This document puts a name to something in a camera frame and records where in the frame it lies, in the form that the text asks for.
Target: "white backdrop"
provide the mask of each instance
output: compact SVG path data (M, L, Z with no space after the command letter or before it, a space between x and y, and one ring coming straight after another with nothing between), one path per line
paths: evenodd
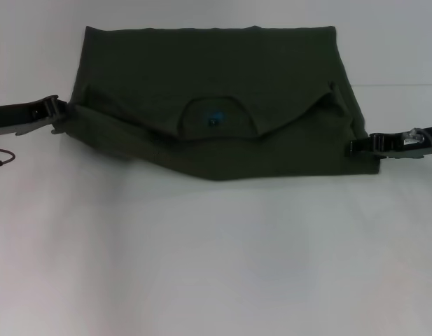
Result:
M68 100L86 25L338 28L369 132L432 126L432 0L0 0L0 104ZM201 181L0 136L0 336L432 335L432 159Z

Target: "white wall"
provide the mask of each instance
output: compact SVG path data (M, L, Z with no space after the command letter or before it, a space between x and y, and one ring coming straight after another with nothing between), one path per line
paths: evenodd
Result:
M68 99L86 25L254 24L335 25L368 131L432 126L432 0L0 0L0 104ZM0 336L432 335L431 158L212 183L0 147Z

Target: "white table surface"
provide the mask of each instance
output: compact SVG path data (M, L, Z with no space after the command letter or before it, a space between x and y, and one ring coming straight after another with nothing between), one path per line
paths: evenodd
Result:
M67 100L86 25L254 24L337 26L367 130L432 126L428 0L0 0L0 104ZM431 157L214 183L49 127L0 148L0 336L432 335Z

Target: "green fabric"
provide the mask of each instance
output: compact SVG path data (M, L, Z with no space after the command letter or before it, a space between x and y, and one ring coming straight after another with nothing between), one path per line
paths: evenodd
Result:
M376 174L334 27L88 27L71 118L94 148L205 179Z

